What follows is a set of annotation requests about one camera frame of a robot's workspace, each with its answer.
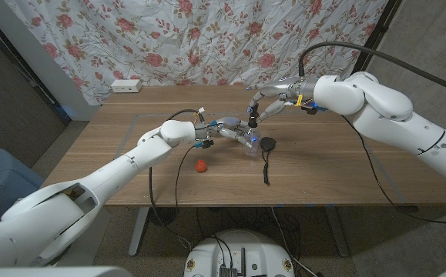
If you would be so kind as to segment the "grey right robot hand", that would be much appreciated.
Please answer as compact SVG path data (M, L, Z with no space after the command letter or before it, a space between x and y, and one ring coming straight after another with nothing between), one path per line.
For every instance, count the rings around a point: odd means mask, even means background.
M300 107L308 114L316 114L317 104L314 101L316 84L316 78L286 77L264 85L250 100L247 109L250 113L249 127L256 128L258 123L282 112L287 106ZM278 97L278 99L259 113L258 101L264 97Z

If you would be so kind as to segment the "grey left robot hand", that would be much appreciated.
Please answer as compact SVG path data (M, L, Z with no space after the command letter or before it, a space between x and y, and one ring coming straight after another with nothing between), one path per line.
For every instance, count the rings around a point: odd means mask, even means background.
M251 152L260 147L260 132L256 128L249 127L248 122L236 117L224 117L212 121L208 125L208 135L232 139Z

